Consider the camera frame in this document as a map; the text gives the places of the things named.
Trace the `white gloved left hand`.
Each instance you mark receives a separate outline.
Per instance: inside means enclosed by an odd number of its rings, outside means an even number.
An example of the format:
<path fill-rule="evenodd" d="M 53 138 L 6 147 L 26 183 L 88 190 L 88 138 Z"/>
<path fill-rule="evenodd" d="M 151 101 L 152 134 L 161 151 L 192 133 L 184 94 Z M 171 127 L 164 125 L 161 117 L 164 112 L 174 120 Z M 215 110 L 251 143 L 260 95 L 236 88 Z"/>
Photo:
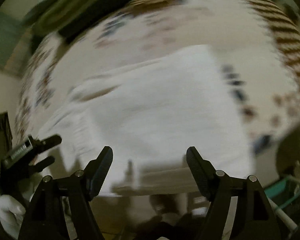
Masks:
<path fill-rule="evenodd" d="M 5 232 L 18 239 L 26 209 L 9 195 L 0 196 L 0 222 Z"/>

